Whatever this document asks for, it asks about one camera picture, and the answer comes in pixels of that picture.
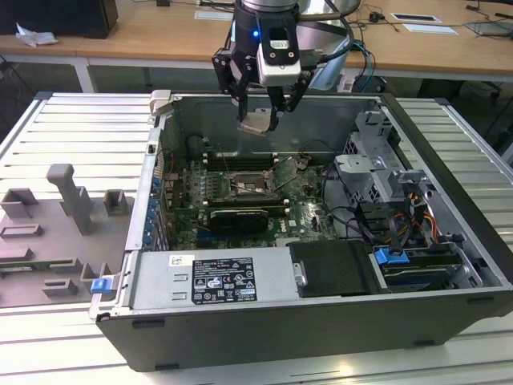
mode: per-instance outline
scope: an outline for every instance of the gray plastic part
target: gray plastic part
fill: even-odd
[[[63,196],[64,204],[69,210],[79,232],[82,235],[91,233],[90,210],[83,203],[79,190],[73,181],[75,170],[71,164],[52,164],[46,178],[52,184],[55,184]]]
[[[10,219],[29,218],[27,205],[36,205],[38,200],[29,188],[10,188],[3,197],[0,206]]]
[[[23,249],[0,250],[0,263],[29,261],[34,253],[28,247]]]
[[[77,187],[79,190],[80,200],[82,201],[84,207],[87,210],[87,213],[90,214],[91,210],[93,209],[93,201],[89,197],[89,193],[87,192],[87,189],[83,186]],[[64,213],[67,217],[71,215],[70,210],[67,209],[66,203],[64,201],[59,202],[61,207],[63,208]]]
[[[38,224],[12,225],[0,228],[0,237],[3,239],[39,237],[40,235],[42,235],[42,227]]]
[[[70,278],[66,279],[45,279],[41,289],[48,297],[62,297],[76,295],[79,288]]]
[[[102,264],[102,268],[99,270],[99,276],[100,277],[103,277],[104,275],[111,275],[112,272],[111,272],[111,269],[109,269],[109,265],[104,262]]]
[[[91,283],[99,277],[99,274],[95,274],[91,265],[85,263],[82,268],[82,273],[80,274],[80,283],[89,290],[91,288]]]
[[[128,214],[127,198],[123,190],[107,190],[103,196],[103,204],[109,217]]]
[[[80,263],[79,259],[76,258],[72,262],[68,263],[52,263],[50,265],[50,269],[57,273],[80,273],[82,272],[82,263]]]
[[[48,297],[41,291],[44,280],[56,278],[70,278],[79,287],[79,292],[72,298],[73,302],[89,302],[91,293],[84,290],[80,283],[83,264],[88,263],[92,270],[98,273],[101,272],[102,264],[106,262],[113,274],[119,272],[134,198],[127,197],[128,215],[109,217],[103,206],[103,194],[101,197],[92,197],[94,204],[90,217],[93,231],[87,237],[81,236],[73,219],[64,215],[60,200],[44,199],[40,200],[38,205],[27,206],[31,218],[13,221],[4,216],[0,220],[0,228],[13,225],[40,225],[44,230],[39,237],[0,237],[2,250],[28,247],[34,252],[29,261],[15,263],[31,265],[50,261],[47,264],[48,269],[4,273],[4,278],[0,281],[0,308],[69,302],[70,297]],[[75,266],[67,265],[74,260],[79,260],[79,263]]]

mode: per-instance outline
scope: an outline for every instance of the aluminum profile table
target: aluminum profile table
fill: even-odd
[[[11,173],[1,181],[24,186],[27,180],[33,180],[34,187],[41,186],[36,196],[54,197],[55,192],[38,180],[39,172],[50,162],[66,161],[76,165],[77,178],[83,179],[91,194],[133,183],[135,187],[128,191],[135,195],[144,139],[143,135],[129,134],[147,136],[151,124],[142,106],[147,107],[148,101],[149,95],[54,94],[47,102],[33,102],[0,146],[0,172],[6,176],[10,167],[24,167],[19,171],[26,174]],[[450,107],[433,100],[399,102],[508,239],[507,229],[513,227],[504,220],[508,216],[495,215],[505,206],[494,209],[494,205],[513,200],[511,182],[507,182],[511,171]],[[443,135],[445,141],[431,133]],[[457,144],[461,145],[459,151],[454,150]],[[62,148],[67,152],[61,153],[58,149]],[[404,151],[414,162],[408,149]],[[480,175],[492,179],[481,183]],[[0,309],[2,385],[92,383],[99,379],[153,385],[513,383],[513,314],[477,322],[443,346],[137,373],[88,318],[87,308],[88,304],[83,303]]]

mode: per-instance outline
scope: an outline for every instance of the paper on desk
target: paper on desk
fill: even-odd
[[[37,45],[56,44],[58,42],[51,32],[33,32],[32,30],[20,27],[17,23],[16,27],[18,28],[16,37],[33,48],[36,48]]]

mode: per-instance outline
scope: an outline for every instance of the table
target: table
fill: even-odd
[[[443,24],[461,25],[484,21],[484,16],[465,9],[459,0],[368,0],[379,6],[389,21],[390,12],[431,14]],[[195,19],[190,4],[157,7],[154,2],[118,0],[119,22],[107,39],[59,37],[51,47],[31,48],[14,36],[0,36],[0,53],[15,62],[61,63],[75,67],[85,92],[95,90],[89,66],[168,67],[211,69],[210,58],[222,45],[228,21]],[[511,13],[504,4],[482,3],[493,18],[495,12]],[[350,20],[368,18],[363,6]],[[364,32],[368,49],[377,60],[375,75],[428,79],[513,81],[513,45],[507,39],[476,38],[464,26],[457,35],[409,32],[397,25],[370,25]],[[351,52],[346,75],[353,78],[363,66],[360,53]]]
[[[3,178],[0,193],[8,187],[27,186],[27,180],[19,178],[24,175],[35,178],[28,183],[38,199],[55,198],[54,188],[41,177],[46,175],[41,167],[53,162],[72,162],[77,166],[76,172],[82,174],[77,177],[86,177],[80,183],[87,187],[90,196],[94,193],[101,197],[108,188],[124,188],[136,197],[133,186],[139,178],[145,143],[139,136],[147,134],[152,127],[147,121],[149,109],[145,110],[149,96],[56,93],[49,100],[35,100],[0,145]],[[478,140],[479,135],[451,107],[440,106],[433,99],[398,99],[398,102],[416,124],[423,125],[422,132],[434,149],[450,163],[450,170],[461,183],[472,186],[470,194],[475,203],[490,215],[491,222],[497,220],[498,229],[508,237],[511,225],[508,225],[510,229],[501,227],[504,222],[497,213],[497,204],[511,199],[513,189],[506,183],[501,183],[502,188],[487,184],[498,183],[496,178],[513,179],[511,171],[501,169],[504,165],[493,150]],[[61,135],[72,136],[75,150],[59,150],[63,141],[70,142]],[[452,140],[440,141],[440,136],[451,136]],[[119,149],[127,143],[137,147]],[[106,145],[109,149],[100,150],[100,146]],[[20,146],[25,147],[22,153],[17,151]],[[455,153],[454,149],[461,146],[466,151]],[[414,155],[404,149],[413,161]],[[23,172],[10,171],[21,167]],[[483,179],[476,184],[475,179],[479,180],[480,176],[494,181]],[[82,384],[98,382],[98,378],[106,383],[114,380],[154,385],[348,382],[453,385],[513,381],[513,313],[479,321],[442,346],[137,373],[88,318],[88,307],[88,303],[71,303],[0,309],[2,385]]]

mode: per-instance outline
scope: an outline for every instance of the white paper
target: white paper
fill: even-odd
[[[231,12],[211,12],[208,10],[197,10],[194,13],[194,18],[199,20],[222,20],[232,21],[233,14]]]
[[[172,254],[169,256],[170,266],[192,266],[194,254]]]
[[[448,26],[425,26],[423,24],[403,24],[410,32],[424,32],[425,34],[458,34]]]
[[[56,44],[58,40],[51,32],[33,32],[32,30],[26,30],[16,23],[18,33],[16,37],[24,42],[27,46],[36,48],[37,46],[45,44]]]

